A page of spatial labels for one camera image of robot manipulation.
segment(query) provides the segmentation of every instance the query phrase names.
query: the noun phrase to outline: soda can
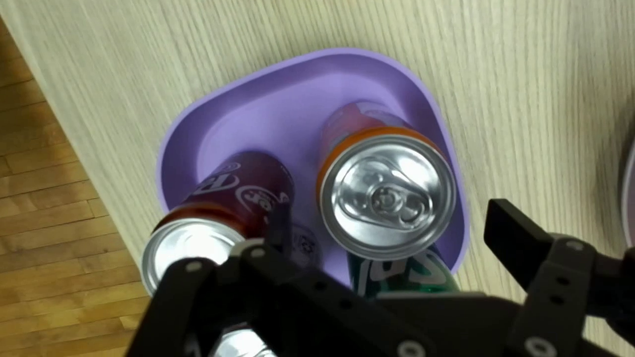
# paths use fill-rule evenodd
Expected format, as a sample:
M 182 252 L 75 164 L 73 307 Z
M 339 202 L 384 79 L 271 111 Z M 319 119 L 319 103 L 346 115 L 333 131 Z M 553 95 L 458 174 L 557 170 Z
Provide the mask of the soda can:
M 458 291 L 450 269 L 430 250 L 394 261 L 348 256 L 348 267 L 360 297 Z
M 275 156 L 243 150 L 225 158 L 152 230 L 140 261 L 146 291 L 176 259 L 208 258 L 219 265 L 235 244 L 261 238 L 271 210 L 291 194 L 291 176 Z
M 402 259 L 450 222 L 456 182 L 444 156 L 378 103 L 350 103 L 323 125 L 317 204 L 333 240 L 366 259 Z

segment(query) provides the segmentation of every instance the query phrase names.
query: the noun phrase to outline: purple bowl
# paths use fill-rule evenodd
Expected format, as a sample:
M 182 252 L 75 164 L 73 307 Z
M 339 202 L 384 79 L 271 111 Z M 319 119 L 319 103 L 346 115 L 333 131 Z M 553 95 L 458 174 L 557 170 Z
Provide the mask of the purple bowl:
M 454 148 L 432 95 L 396 61 L 364 49 L 311 51 L 255 71 L 192 103 L 168 127 L 156 186 L 164 210 L 178 204 L 225 156 L 243 148 L 275 154 L 295 184 L 293 222 L 313 232 L 323 269 L 342 283 L 346 254 L 327 236 L 315 206 L 321 123 L 350 101 L 378 101 L 432 139 L 456 174 L 458 204 L 436 252 L 456 269 L 466 250 L 466 202 Z

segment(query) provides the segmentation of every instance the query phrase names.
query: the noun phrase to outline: metal can top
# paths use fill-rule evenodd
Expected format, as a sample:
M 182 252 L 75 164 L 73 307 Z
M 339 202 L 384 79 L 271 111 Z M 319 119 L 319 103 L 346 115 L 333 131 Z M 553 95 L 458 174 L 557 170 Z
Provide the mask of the metal can top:
M 412 135 L 366 135 L 327 164 L 319 210 L 337 244 L 368 259 L 412 256 L 444 232 L 456 200 L 446 160 Z
M 210 357 L 273 357 L 273 351 L 249 329 L 225 331 Z
M 158 226 L 144 246 L 140 261 L 142 285 L 152 293 L 164 269 L 182 258 L 208 258 L 223 263 L 243 238 L 233 228 L 202 218 L 178 218 Z

